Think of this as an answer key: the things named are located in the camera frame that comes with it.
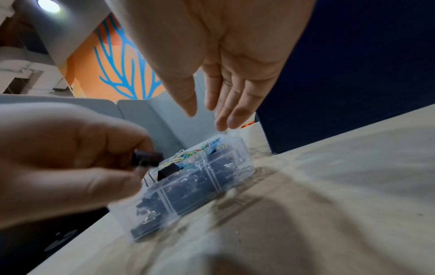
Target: round light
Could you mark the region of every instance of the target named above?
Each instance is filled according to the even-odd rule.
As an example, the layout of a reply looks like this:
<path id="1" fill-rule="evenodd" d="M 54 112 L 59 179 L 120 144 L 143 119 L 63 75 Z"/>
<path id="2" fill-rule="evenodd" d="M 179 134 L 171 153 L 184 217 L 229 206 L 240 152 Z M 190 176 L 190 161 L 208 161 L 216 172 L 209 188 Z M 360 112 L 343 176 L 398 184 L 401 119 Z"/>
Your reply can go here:
<path id="1" fill-rule="evenodd" d="M 43 9 L 46 10 L 48 12 L 59 12 L 60 11 L 60 7 L 59 5 L 52 1 L 52 0 L 38 0 L 38 5 Z"/>

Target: table surface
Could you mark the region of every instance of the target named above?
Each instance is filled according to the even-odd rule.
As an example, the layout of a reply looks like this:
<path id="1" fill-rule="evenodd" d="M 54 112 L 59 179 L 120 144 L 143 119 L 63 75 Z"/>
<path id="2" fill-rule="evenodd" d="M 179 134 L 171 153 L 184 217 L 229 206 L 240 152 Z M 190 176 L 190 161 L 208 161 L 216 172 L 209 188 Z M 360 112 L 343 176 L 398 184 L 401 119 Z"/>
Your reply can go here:
<path id="1" fill-rule="evenodd" d="M 435 274 L 435 106 L 280 155 L 241 135 L 241 187 L 139 244 L 107 214 L 30 274 Z"/>

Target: orange mural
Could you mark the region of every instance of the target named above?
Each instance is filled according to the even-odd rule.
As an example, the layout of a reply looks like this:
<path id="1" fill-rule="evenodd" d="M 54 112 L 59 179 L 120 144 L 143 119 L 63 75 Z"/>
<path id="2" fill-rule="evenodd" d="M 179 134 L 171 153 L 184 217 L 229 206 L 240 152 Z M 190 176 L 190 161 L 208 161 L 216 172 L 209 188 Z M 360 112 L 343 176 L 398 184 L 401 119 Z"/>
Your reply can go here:
<path id="1" fill-rule="evenodd" d="M 61 68 L 75 97 L 149 99 L 165 91 L 113 15 L 109 15 Z"/>

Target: navy blue partition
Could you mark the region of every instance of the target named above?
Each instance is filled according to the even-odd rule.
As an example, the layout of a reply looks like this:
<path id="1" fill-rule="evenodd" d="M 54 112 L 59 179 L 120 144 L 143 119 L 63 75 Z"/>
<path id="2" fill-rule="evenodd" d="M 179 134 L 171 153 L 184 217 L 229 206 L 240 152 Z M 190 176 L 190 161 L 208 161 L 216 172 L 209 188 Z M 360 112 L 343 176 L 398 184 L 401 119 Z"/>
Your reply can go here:
<path id="1" fill-rule="evenodd" d="M 319 0 L 258 110 L 273 153 L 435 103 L 435 1 Z"/>

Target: white ceiling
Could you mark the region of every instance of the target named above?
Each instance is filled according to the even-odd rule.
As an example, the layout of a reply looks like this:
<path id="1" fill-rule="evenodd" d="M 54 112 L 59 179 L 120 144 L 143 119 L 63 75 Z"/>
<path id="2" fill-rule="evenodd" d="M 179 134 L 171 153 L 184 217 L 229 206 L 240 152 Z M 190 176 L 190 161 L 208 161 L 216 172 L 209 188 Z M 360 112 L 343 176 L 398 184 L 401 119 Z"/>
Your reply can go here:
<path id="1" fill-rule="evenodd" d="M 43 11 L 36 0 L 23 0 L 23 7 L 54 63 L 62 66 L 75 49 L 109 15 L 104 0 L 55 0 L 62 11 Z"/>

